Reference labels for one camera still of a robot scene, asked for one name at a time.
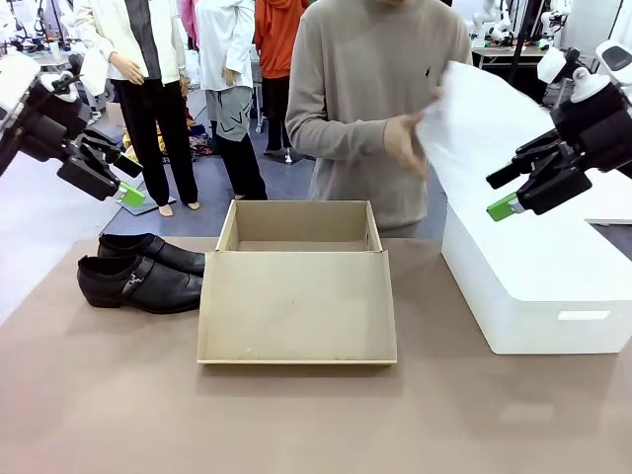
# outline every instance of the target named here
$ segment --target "orange sweatshirt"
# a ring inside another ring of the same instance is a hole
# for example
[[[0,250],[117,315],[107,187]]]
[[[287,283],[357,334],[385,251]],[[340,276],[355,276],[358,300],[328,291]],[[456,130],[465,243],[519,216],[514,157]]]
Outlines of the orange sweatshirt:
[[[257,0],[255,45],[266,79],[289,76],[300,17],[309,0]]]

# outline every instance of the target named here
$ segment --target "shoe heel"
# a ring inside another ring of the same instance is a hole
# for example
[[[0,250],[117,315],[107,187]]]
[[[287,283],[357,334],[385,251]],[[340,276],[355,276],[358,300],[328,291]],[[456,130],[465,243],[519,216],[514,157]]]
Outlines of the shoe heel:
[[[86,296],[86,300],[88,300],[90,306],[95,308],[120,308],[120,303],[111,299],[89,298]]]

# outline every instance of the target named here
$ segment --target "person in beige sweater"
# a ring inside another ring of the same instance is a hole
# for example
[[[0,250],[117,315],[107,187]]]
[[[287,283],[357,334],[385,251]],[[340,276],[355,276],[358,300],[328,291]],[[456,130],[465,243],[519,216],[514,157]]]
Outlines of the person in beige sweater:
[[[319,0],[294,45],[286,125],[317,158],[312,199],[370,200],[383,236],[412,237],[430,172],[415,125],[467,29],[439,0]]]

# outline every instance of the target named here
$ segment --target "pair of black shoes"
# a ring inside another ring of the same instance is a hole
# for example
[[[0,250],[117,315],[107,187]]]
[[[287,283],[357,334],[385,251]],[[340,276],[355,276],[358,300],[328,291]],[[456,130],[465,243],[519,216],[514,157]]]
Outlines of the pair of black shoes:
[[[77,279],[92,306],[173,314],[199,308],[203,274],[204,254],[153,234],[104,234],[98,257],[79,261]]]

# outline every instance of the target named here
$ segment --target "person's hand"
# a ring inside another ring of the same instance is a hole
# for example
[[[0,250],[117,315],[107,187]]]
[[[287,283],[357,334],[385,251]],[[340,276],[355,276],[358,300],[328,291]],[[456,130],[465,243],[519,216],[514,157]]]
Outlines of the person's hand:
[[[224,65],[221,66],[221,77],[227,86],[232,87],[237,82],[239,73],[237,71],[233,71],[232,69],[228,69],[226,67],[226,60],[224,59]]]
[[[180,91],[182,92],[182,97],[186,97],[189,94],[189,86],[191,85],[191,80],[187,76],[180,76]]]
[[[110,54],[110,63],[132,84],[140,86],[145,82],[142,72],[140,72],[140,66],[128,57],[113,52]]]
[[[424,115],[424,111],[421,111],[391,118],[384,129],[384,148],[386,154],[399,166],[428,181],[430,178],[428,162],[417,156],[413,149],[415,126],[422,121]]]

